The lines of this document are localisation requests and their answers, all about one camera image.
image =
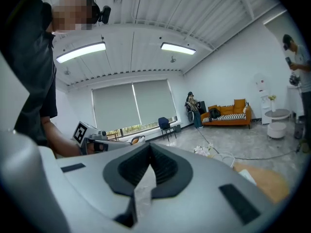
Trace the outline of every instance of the white round stool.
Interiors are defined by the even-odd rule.
[[[271,138],[282,138],[286,133],[286,124],[273,122],[268,125],[268,136]]]

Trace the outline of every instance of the sofa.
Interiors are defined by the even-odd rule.
[[[209,112],[201,115],[201,122],[203,126],[208,125],[248,125],[250,129],[251,124],[251,106],[246,103],[245,99],[234,100],[233,105],[217,106],[213,105],[208,108],[210,111],[212,108],[216,108],[220,111],[221,116],[209,120]]]

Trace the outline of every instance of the white t-shirt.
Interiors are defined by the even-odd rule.
[[[298,46],[297,54],[295,54],[295,63],[300,65],[310,64],[310,55],[306,48],[302,45]],[[299,77],[301,92],[311,92],[311,72],[299,69]]]

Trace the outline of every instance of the black chair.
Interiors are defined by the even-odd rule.
[[[166,136],[167,136],[167,139],[168,139],[168,141],[170,141],[169,135],[168,135],[167,131],[170,131],[170,135],[171,135],[171,137],[172,137],[172,132],[171,132],[171,130],[173,130],[174,135],[175,135],[175,138],[177,139],[176,133],[175,133],[175,129],[174,129],[174,127],[171,127],[171,126],[170,126],[169,120],[168,120],[167,118],[165,118],[165,117],[159,118],[159,119],[158,119],[158,123],[159,123],[159,127],[160,127],[160,129],[161,129],[161,131],[162,131],[163,139],[164,139],[163,131],[165,131]]]

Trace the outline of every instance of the window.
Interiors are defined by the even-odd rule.
[[[167,80],[128,83],[92,92],[97,126],[116,139],[159,127],[158,118],[177,121]]]

